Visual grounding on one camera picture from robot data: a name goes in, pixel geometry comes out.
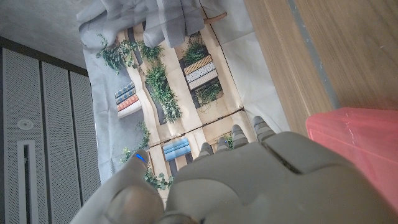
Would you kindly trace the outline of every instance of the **wooden table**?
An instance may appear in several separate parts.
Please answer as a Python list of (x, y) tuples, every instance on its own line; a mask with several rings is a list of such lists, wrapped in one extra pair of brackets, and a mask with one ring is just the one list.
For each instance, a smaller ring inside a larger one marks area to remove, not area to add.
[(398, 110), (397, 1), (244, 1), (291, 130), (338, 106)]

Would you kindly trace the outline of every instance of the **robot finger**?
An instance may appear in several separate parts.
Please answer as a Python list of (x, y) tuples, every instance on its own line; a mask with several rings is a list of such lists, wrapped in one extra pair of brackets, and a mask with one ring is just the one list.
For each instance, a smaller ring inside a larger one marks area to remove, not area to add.
[(268, 126), (268, 124), (260, 117), (253, 118), (254, 129), (256, 130), (257, 140), (263, 142), (267, 138), (273, 136), (275, 132)]
[(201, 145), (199, 156), (194, 160), (194, 162), (199, 161), (200, 159), (213, 154), (214, 152), (211, 146), (207, 142), (205, 142)]
[(237, 124), (232, 126), (232, 146), (233, 149), (244, 146), (249, 143), (247, 137), (244, 135), (241, 127)]
[(218, 140), (216, 153), (226, 152), (226, 151), (229, 151), (228, 143), (226, 142), (226, 139), (224, 137), (221, 137)]

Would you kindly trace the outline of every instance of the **perforated metal panel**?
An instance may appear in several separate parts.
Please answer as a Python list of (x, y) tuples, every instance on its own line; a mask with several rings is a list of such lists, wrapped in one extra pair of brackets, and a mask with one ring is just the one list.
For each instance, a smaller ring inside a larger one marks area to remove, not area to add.
[(86, 202), (101, 185), (100, 173), (98, 172), (91, 85), (88, 77), (73, 72), (70, 73), (70, 83), (72, 86), (80, 181), (83, 201)]
[[(6, 223), (19, 223), (17, 141), (21, 140), (35, 141), (39, 222), (48, 223), (39, 61), (3, 49), (3, 91)], [(19, 129), (20, 119), (31, 120), (34, 127)]]
[(43, 63), (53, 223), (69, 223), (80, 209), (68, 72)]

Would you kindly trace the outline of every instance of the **robotic hand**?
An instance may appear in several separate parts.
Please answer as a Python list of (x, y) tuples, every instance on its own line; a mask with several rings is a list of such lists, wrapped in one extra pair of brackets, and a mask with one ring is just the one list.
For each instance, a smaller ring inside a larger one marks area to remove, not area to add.
[(164, 211), (143, 180), (148, 156), (136, 152), (72, 223), (398, 223), (398, 216), (354, 165), (294, 133), (275, 134), (254, 118), (258, 142), (232, 128), (213, 154), (179, 170)]

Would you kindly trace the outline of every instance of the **green plant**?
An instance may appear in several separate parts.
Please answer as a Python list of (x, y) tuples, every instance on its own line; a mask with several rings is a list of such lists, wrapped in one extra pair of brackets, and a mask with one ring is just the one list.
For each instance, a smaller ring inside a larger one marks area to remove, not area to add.
[(196, 90), (200, 106), (206, 105), (217, 99), (218, 93), (223, 90), (218, 80), (213, 80), (209, 85)]
[(122, 163), (122, 164), (127, 162), (127, 160), (131, 157), (131, 155), (133, 155), (136, 151), (145, 149), (148, 146), (150, 132), (147, 129), (147, 126), (145, 125), (145, 123), (140, 122), (137, 124), (137, 128), (140, 128), (142, 130), (142, 132), (144, 133), (144, 135), (141, 139), (141, 142), (137, 146), (137, 148), (135, 148), (133, 151), (130, 151), (130, 149), (127, 147), (125, 147), (123, 149), (124, 156), (120, 159), (120, 163)]
[(159, 174), (159, 179), (152, 173), (152, 169), (148, 168), (147, 172), (145, 173), (144, 180), (148, 182), (151, 186), (153, 186), (156, 190), (165, 190), (166, 187), (169, 189), (171, 185), (173, 184), (174, 177), (170, 176), (169, 181), (167, 182), (164, 178), (164, 174), (160, 173)]
[(150, 95), (158, 101), (164, 111), (166, 122), (174, 123), (182, 115), (175, 99), (174, 92), (170, 89), (166, 78), (166, 67), (158, 62), (148, 69), (145, 82), (152, 87)]
[(182, 59), (185, 66), (190, 66), (205, 57), (205, 44), (201, 40), (200, 34), (192, 34), (188, 41), (188, 49), (183, 52)]
[(233, 149), (233, 145), (232, 145), (232, 133), (228, 132), (226, 134), (224, 134), (224, 138), (228, 144), (229, 150)]
[(147, 47), (143, 40), (137, 42), (139, 51), (142, 55), (142, 58), (148, 60), (150, 63), (154, 63), (158, 61), (162, 55), (162, 51), (164, 50), (161, 46), (156, 46), (154, 48)]
[(136, 49), (137, 43), (124, 40), (119, 44), (108, 46), (108, 41), (102, 34), (97, 34), (97, 36), (102, 38), (101, 43), (104, 48), (96, 54), (96, 57), (103, 57), (105, 65), (115, 70), (117, 75), (120, 69), (134, 65), (132, 52)]

